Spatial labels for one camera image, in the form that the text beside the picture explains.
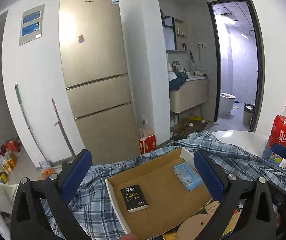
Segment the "person's hand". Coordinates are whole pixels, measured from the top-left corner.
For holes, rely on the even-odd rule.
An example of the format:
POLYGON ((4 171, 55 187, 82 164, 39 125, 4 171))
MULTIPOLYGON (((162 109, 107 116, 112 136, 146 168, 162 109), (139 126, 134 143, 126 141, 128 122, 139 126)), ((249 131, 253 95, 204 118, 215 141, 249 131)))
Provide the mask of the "person's hand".
POLYGON ((137 236, 133 233, 126 234, 121 238, 119 238, 119 240, 137 240, 137 239, 138 239, 137 236))

